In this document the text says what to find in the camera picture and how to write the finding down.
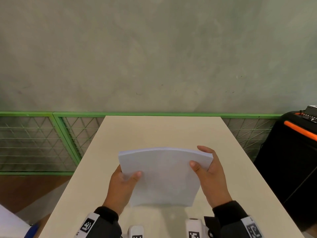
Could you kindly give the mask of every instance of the green fence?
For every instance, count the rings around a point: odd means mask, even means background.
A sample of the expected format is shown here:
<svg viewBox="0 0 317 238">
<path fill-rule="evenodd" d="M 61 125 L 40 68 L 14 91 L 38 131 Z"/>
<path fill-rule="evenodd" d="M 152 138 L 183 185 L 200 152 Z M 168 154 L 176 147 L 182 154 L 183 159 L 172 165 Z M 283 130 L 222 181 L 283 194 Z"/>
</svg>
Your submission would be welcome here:
<svg viewBox="0 0 317 238">
<path fill-rule="evenodd" d="M 0 112 L 0 175 L 72 175 L 105 116 L 220 116 L 253 161 L 279 114 Z"/>
</svg>

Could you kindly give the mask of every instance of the metal wire grid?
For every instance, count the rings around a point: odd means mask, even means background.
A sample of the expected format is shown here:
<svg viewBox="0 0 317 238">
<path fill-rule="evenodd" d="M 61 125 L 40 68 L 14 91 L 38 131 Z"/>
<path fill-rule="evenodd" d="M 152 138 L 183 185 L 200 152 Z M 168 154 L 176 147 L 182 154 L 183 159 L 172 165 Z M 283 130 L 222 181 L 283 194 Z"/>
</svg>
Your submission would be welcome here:
<svg viewBox="0 0 317 238">
<path fill-rule="evenodd" d="M 223 119 L 249 158 L 254 161 L 276 119 Z"/>
<path fill-rule="evenodd" d="M 75 169 L 49 117 L 0 117 L 0 172 Z"/>
<path fill-rule="evenodd" d="M 84 156 L 104 117 L 64 117 L 63 121 L 81 157 Z"/>
<path fill-rule="evenodd" d="M 64 117 L 64 123 L 81 157 L 104 118 Z M 254 161 L 276 119 L 223 119 L 249 158 Z"/>
</svg>

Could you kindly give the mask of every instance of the tabletop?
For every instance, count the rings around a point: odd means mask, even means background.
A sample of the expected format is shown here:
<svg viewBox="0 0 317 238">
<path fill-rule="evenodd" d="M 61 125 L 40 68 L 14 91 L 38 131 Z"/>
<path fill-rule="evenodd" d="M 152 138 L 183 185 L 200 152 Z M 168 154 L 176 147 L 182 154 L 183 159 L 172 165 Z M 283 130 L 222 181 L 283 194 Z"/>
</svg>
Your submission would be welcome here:
<svg viewBox="0 0 317 238">
<path fill-rule="evenodd" d="M 105 200 L 119 151 L 174 147 L 214 149 L 229 192 L 258 224 L 264 237 L 303 237 L 220 117 L 106 116 L 40 238 L 74 237 L 88 213 Z M 143 225 L 145 237 L 186 237 L 185 220 L 213 216 L 199 189 L 192 207 L 137 206 L 119 217 L 122 232 Z"/>
</svg>

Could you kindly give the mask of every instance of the hand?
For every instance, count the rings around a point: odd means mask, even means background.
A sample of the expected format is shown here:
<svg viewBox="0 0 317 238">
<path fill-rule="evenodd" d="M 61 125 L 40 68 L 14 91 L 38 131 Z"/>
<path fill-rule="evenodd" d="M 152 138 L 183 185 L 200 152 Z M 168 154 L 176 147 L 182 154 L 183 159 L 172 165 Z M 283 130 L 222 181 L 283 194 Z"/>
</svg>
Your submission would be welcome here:
<svg viewBox="0 0 317 238">
<path fill-rule="evenodd" d="M 197 146 L 200 151 L 211 153 L 214 157 L 208 170 L 203 169 L 199 163 L 190 161 L 189 165 L 197 174 L 201 188 L 207 198 L 208 203 L 212 208 L 232 201 L 227 188 L 226 177 L 224 169 L 220 160 L 214 150 L 206 146 Z"/>
<path fill-rule="evenodd" d="M 112 174 L 108 194 L 103 206 L 115 211 L 118 216 L 121 215 L 123 209 L 128 204 L 132 191 L 142 176 L 142 172 L 135 172 L 128 180 L 124 180 L 121 166 L 119 165 Z"/>
</svg>

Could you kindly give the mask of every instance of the stack of paper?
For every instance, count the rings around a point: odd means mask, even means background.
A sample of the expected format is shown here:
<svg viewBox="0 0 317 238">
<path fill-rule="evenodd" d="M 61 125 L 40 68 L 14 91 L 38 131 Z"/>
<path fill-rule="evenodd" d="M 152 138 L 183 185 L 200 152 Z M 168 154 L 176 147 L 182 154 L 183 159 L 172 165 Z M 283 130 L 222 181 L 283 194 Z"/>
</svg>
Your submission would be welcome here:
<svg viewBox="0 0 317 238">
<path fill-rule="evenodd" d="M 130 205 L 170 204 L 192 206 L 200 182 L 189 166 L 194 160 L 208 169 L 212 154 L 181 148 L 146 148 L 119 152 L 123 174 L 142 171 Z"/>
</svg>

